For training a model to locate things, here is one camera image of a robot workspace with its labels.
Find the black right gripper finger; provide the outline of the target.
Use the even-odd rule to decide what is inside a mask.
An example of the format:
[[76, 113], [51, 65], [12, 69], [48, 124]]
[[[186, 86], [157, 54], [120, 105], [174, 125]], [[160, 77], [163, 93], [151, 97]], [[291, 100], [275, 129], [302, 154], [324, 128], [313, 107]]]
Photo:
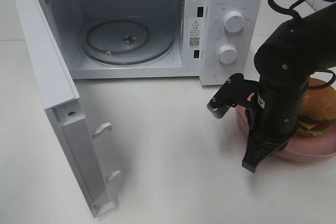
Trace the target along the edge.
[[245, 156], [242, 167], [252, 173], [256, 172], [258, 164], [276, 150], [276, 143], [258, 136], [252, 129], [249, 130]]
[[267, 139], [267, 155], [272, 156], [278, 151], [282, 151], [289, 142], [288, 137], [270, 137]]

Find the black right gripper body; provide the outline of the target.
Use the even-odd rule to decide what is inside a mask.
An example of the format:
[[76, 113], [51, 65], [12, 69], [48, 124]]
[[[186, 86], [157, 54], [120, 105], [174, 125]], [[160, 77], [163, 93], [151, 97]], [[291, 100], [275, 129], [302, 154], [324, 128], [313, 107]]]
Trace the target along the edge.
[[253, 107], [246, 109], [249, 129], [263, 138], [288, 137], [297, 130], [299, 92], [266, 91], [252, 93], [249, 98]]

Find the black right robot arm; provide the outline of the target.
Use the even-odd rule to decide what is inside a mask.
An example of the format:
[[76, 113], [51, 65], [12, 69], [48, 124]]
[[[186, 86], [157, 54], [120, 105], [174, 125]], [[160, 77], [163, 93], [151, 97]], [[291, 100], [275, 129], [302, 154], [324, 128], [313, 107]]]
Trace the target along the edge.
[[309, 77], [335, 67], [335, 5], [282, 23], [258, 49], [254, 64], [260, 74], [251, 99], [257, 111], [250, 113], [254, 125], [242, 160], [252, 173], [296, 133]]

